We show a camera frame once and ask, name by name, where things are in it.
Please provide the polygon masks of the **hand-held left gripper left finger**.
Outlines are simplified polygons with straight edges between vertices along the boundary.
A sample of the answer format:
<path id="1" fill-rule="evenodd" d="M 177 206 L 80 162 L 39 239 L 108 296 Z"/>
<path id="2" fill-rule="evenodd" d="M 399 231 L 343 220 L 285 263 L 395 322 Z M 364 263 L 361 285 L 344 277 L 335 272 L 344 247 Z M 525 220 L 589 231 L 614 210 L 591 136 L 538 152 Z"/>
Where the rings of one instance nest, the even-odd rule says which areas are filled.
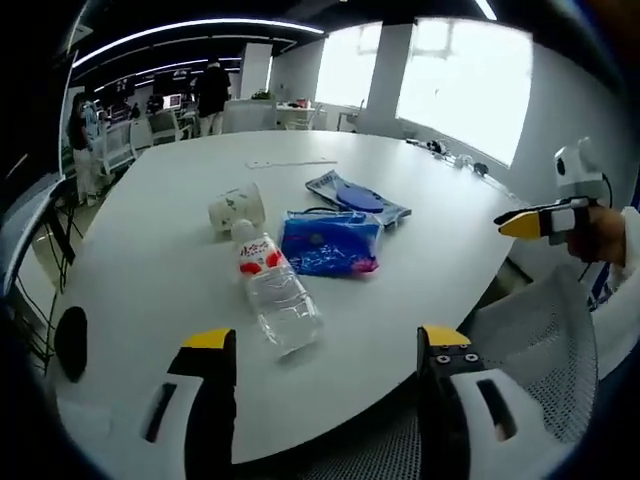
<path id="1" fill-rule="evenodd" d="M 236 332 L 186 339 L 141 410 L 132 479 L 231 479 Z"/>

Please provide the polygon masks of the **person's right hand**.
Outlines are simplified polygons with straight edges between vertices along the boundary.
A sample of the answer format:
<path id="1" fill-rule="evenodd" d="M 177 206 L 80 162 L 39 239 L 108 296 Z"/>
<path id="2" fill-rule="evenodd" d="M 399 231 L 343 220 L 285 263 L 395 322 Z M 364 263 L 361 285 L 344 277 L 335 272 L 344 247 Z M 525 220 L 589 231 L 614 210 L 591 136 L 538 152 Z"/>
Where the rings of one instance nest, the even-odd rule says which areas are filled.
<path id="1" fill-rule="evenodd" d="M 567 235 L 568 253 L 585 263 L 626 264 L 626 226 L 622 214 L 602 206 L 588 208 L 588 225 Z"/>

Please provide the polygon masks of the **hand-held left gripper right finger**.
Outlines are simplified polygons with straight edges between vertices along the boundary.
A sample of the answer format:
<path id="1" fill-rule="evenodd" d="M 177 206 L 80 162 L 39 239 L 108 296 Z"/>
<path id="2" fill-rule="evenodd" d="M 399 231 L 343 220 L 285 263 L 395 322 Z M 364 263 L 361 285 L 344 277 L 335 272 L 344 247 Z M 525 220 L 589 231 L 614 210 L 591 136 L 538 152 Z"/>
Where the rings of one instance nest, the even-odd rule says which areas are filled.
<path id="1" fill-rule="evenodd" d="M 422 479 L 528 479 L 534 401 L 471 340 L 442 326 L 417 329 Z"/>

